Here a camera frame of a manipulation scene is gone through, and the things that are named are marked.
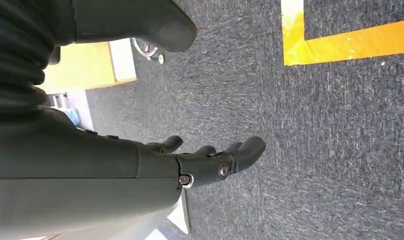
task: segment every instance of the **yellow tape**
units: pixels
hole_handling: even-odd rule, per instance
[[[404,21],[305,40],[304,0],[281,0],[284,65],[404,53]]]

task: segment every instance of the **metal screw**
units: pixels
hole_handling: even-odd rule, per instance
[[[182,185],[187,185],[190,183],[190,177],[186,175],[181,175],[178,177],[178,182]]]
[[[230,170],[229,170],[229,166],[227,164],[223,163],[219,166],[218,175],[221,178],[224,178],[224,179],[227,178],[227,176],[229,176],[229,173],[230,173]]]

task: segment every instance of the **gray carpet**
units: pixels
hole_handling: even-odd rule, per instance
[[[404,0],[375,2],[306,0],[306,36],[404,20]],[[252,135],[268,147],[246,172],[187,191],[191,235],[161,229],[183,240],[404,240],[404,54],[283,66],[279,0],[179,4],[199,27],[193,47],[162,66],[135,53],[137,83],[87,91],[95,129],[144,142],[177,134],[184,152]]]

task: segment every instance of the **prosthetic hand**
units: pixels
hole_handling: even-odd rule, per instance
[[[144,145],[100,136],[40,106],[47,96],[34,85],[56,46],[124,37],[180,52],[196,27],[171,0],[0,0],[0,240],[168,208],[183,187],[223,181],[263,153],[265,143],[252,137],[218,153],[204,146],[172,154],[179,137]]]

